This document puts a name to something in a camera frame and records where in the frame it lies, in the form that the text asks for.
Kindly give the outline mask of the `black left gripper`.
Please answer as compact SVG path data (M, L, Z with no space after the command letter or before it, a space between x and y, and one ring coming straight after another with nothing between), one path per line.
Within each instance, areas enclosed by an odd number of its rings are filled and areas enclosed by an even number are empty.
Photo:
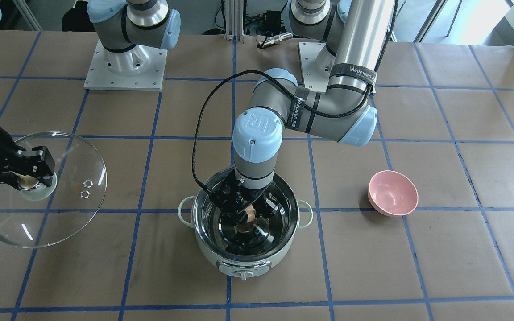
M278 201L257 201L268 186L250 189L236 178L234 172L226 172L221 184L212 189L212 203L236 224L246 224L250 221L251 217L245 209L255 203L257 226L263 228L275 226L280 222L280 203Z

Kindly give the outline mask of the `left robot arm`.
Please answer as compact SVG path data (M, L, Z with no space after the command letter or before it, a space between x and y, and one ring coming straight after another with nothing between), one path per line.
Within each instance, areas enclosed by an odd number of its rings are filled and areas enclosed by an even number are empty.
M232 132L234 168L220 187L205 186L212 203L234 224L278 206L265 190L274 177L286 129L353 146L366 145L377 125L369 94L377 82L398 8L396 0L293 0L289 30L318 43L300 43L304 85L287 70L261 74L249 108Z

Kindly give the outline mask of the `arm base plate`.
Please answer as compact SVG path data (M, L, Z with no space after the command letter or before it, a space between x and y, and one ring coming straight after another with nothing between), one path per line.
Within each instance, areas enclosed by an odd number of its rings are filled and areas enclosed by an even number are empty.
M314 92L324 93L335 56L328 51L326 43L320 42L299 42L298 54L304 87Z
M161 91L167 54L166 49L145 45L113 53L98 41L83 86L89 90Z

